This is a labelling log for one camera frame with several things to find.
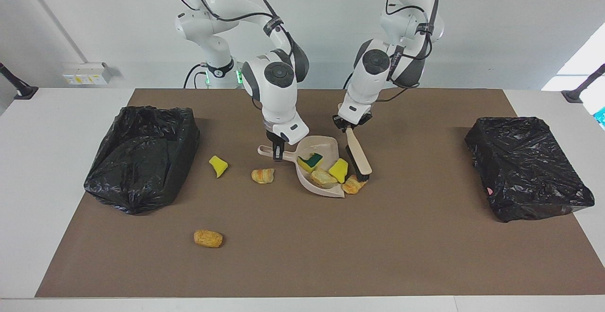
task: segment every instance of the brown table surface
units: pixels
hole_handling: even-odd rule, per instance
[[[298,110],[347,158],[331,122],[343,94],[301,90]],[[479,117],[516,116],[501,90],[421,88],[377,104],[356,129],[374,174],[345,199],[315,196],[293,164],[257,155],[268,141],[242,90],[136,90],[130,105],[194,110],[188,179],[172,206],[140,217],[85,195],[37,297],[605,294],[573,215],[504,224],[491,213],[463,138]],[[230,164],[220,179],[212,155]],[[274,183],[251,180],[268,167]],[[225,244],[195,245],[198,229]]]

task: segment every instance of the white dustpan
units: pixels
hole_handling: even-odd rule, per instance
[[[298,142],[296,151],[284,152],[283,159],[294,163],[296,166],[296,174],[298,180],[307,190],[314,194],[327,196],[329,198],[344,198],[344,191],[339,183],[335,183],[332,187],[322,188],[318,184],[311,181],[311,174],[301,168],[296,161],[298,157],[308,159],[312,153],[318,153],[323,156],[322,163],[318,166],[319,169],[330,169],[331,166],[339,159],[338,142],[332,137],[326,136],[307,136]],[[259,154],[267,157],[273,157],[273,148],[268,146],[259,146]]]

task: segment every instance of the black plastic bag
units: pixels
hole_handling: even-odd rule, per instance
[[[595,204],[539,118],[480,118],[465,141],[490,207],[503,222],[546,219]]]
[[[122,108],[84,189],[131,215],[168,206],[187,178],[198,144],[191,109]]]

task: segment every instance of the robotic arm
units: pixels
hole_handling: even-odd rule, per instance
[[[236,84],[236,62],[228,43],[218,36],[240,21],[261,26],[276,49],[242,65],[243,83],[253,100],[263,105],[264,126],[282,159],[285,142],[296,144],[309,128],[296,111],[297,84],[309,71],[309,60],[284,28],[267,0],[189,0],[190,10],[177,17],[177,30],[205,51],[211,84]]]
[[[372,104],[385,82],[401,88],[413,88],[424,70],[432,43],[443,34],[443,21],[437,15],[439,0],[400,0],[402,6],[387,0],[380,24],[388,41],[372,39],[361,45],[354,72],[338,110],[339,127],[363,124],[371,118]]]

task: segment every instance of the black round joint cap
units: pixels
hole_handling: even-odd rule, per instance
[[[389,56],[381,50],[369,50],[363,54],[363,67],[371,75],[378,75],[389,70],[391,60]]]
[[[294,82],[294,70],[285,62],[276,61],[267,65],[264,72],[265,78],[277,87],[286,88]]]

